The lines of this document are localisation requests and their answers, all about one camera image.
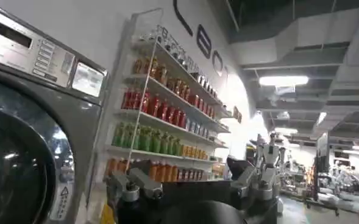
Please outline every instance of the red bottle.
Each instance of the red bottle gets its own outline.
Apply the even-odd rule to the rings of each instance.
[[[149,94],[148,88],[145,90],[143,104],[141,106],[141,112],[147,113],[148,112],[148,104],[149,104],[149,98],[151,95]]]
[[[179,119],[179,126],[181,128],[185,128],[186,127],[186,113],[183,112],[180,116],[180,119]]]
[[[198,108],[198,101],[199,101],[198,95],[192,95],[189,97],[189,103],[195,106],[196,108]]]
[[[210,115],[209,115],[211,118],[215,118],[215,109],[210,109]]]
[[[211,110],[211,106],[208,105],[207,109],[206,109],[206,115],[210,116],[210,110]]]
[[[148,114],[157,117],[157,110],[160,106],[159,95],[156,94],[152,101],[148,103]]]
[[[203,99],[199,99],[198,109],[201,111],[204,110],[204,100]]]
[[[166,120],[166,115],[167,115],[167,110],[168,110],[168,105],[167,105],[167,100],[165,100],[159,107],[158,111],[157,111],[157,117],[162,119],[163,121]]]
[[[173,119],[174,119],[174,112],[175,112],[175,107],[173,106],[170,106],[167,110],[167,113],[166,113],[166,121],[171,123],[173,122]]]
[[[179,126],[179,121],[180,121],[181,114],[182,114],[182,111],[179,108],[175,110],[174,117],[172,119],[172,124],[173,125]]]
[[[138,110],[141,102],[141,92],[139,89],[135,91],[132,101],[133,101],[133,105],[131,109]]]
[[[124,93],[123,104],[121,105],[121,109],[128,109],[131,95],[132,95],[132,89],[128,88],[127,91]]]
[[[209,107],[209,105],[207,105],[206,103],[204,103],[204,109],[202,110],[202,112],[204,112],[204,114],[207,114],[208,107]]]
[[[135,100],[136,100],[136,90],[132,88],[130,90],[130,96],[126,105],[126,109],[132,110]]]

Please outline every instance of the washing machine door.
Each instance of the washing machine door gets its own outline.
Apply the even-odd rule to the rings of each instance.
[[[0,224],[66,220],[73,162],[59,124],[29,96],[0,84]]]

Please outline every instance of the warning label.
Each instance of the warning label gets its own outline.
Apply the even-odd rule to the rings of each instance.
[[[56,199],[51,211],[51,220],[64,220],[71,204],[73,183],[59,184],[57,187]]]

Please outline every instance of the washing machine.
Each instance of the washing machine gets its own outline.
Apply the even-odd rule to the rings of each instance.
[[[75,222],[107,76],[0,9],[0,224]]]

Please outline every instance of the display screen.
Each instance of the display screen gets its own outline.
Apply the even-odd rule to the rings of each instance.
[[[32,43],[32,39],[30,39],[29,37],[1,23],[0,23],[0,35],[12,41],[15,41],[18,44],[25,46],[27,48],[29,48],[30,44]]]

